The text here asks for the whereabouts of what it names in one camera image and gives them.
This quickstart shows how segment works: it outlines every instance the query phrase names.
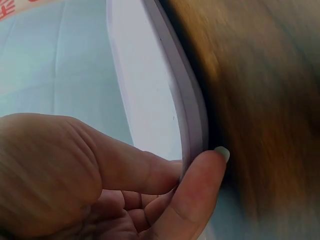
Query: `light blue surface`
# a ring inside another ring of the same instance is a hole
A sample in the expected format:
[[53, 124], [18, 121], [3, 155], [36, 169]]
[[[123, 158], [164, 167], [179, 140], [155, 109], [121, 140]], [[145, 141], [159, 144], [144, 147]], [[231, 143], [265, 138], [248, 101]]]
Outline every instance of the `light blue surface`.
[[69, 0], [0, 22], [0, 117], [76, 117], [132, 144], [106, 26], [106, 0]]

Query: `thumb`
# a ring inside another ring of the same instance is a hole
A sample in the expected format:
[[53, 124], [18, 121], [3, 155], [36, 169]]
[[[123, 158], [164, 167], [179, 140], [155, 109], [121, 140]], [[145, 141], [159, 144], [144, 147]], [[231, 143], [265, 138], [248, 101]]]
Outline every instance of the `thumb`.
[[171, 203], [146, 233], [146, 239], [197, 239], [216, 207], [229, 159], [227, 153], [225, 158], [217, 151], [206, 151], [193, 161]]

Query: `curved white edge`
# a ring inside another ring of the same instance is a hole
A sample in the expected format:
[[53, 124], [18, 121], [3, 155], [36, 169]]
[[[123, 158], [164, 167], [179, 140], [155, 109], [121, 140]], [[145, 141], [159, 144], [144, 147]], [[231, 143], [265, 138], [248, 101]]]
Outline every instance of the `curved white edge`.
[[189, 157], [182, 150], [177, 109], [169, 86], [174, 75], [142, 0], [108, 0], [110, 44], [135, 147], [168, 160]]
[[[161, 4], [158, 0], [138, 0], [136, 4], [141, 4], [140, 1], [144, 3], [149, 20], [153, 24], [154, 34], [157, 35], [158, 45], [165, 55], [165, 64], [172, 75], [168, 84], [178, 118], [185, 172], [192, 160], [208, 148], [208, 118], [204, 99], [185, 52]], [[117, 44], [112, 37], [112, 2], [112, 0], [106, 0], [107, 25], [121, 95], [130, 124], [132, 109], [127, 99], [128, 94], [125, 92], [125, 80], [122, 76]]]
[[174, 98], [177, 113], [181, 114], [181, 117], [178, 115], [179, 125], [180, 120], [186, 121], [181, 124], [180, 129], [185, 131], [183, 126], [187, 125], [188, 133], [183, 136], [189, 137], [189, 146], [182, 142], [182, 149], [190, 149], [189, 157], [183, 158], [186, 161], [186, 171], [193, 159], [208, 149], [209, 128], [205, 102], [195, 74], [163, 7], [158, 0], [143, 1], [174, 75], [175, 81], [170, 83], [170, 89], [173, 96], [179, 96]]

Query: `fingernail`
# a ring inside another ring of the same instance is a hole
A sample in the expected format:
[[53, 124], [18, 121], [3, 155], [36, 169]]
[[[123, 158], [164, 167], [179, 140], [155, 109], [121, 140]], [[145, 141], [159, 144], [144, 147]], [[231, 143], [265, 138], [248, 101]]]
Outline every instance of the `fingernail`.
[[230, 158], [230, 152], [228, 149], [226, 149], [223, 146], [218, 146], [214, 149], [216, 152], [220, 153], [222, 156], [224, 156], [225, 162], [227, 163]]

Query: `skin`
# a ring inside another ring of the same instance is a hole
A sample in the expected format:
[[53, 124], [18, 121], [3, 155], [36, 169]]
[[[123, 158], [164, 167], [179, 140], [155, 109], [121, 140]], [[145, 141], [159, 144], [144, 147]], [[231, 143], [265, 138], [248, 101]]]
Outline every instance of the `skin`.
[[0, 226], [19, 238], [196, 240], [226, 168], [167, 161], [65, 116], [0, 118]]

